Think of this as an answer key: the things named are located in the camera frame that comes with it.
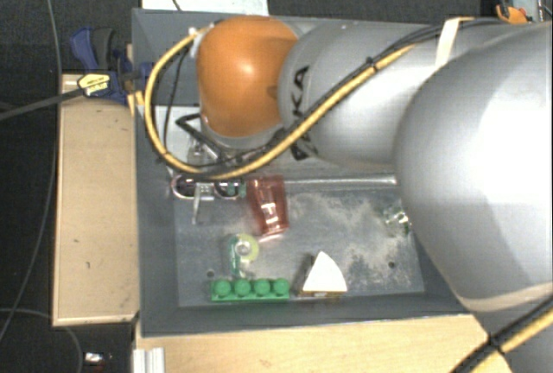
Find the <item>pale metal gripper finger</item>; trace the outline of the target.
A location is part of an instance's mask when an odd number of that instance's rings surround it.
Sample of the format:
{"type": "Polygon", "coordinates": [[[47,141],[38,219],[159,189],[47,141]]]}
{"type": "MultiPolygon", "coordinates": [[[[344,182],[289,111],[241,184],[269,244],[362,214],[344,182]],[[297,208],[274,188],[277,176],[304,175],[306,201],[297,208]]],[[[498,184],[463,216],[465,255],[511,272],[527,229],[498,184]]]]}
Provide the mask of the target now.
{"type": "Polygon", "coordinates": [[[214,201],[214,188],[212,183],[196,183],[194,187],[193,195],[193,215],[192,224],[197,225],[199,223],[201,206],[204,203],[211,203],[214,201]]]}

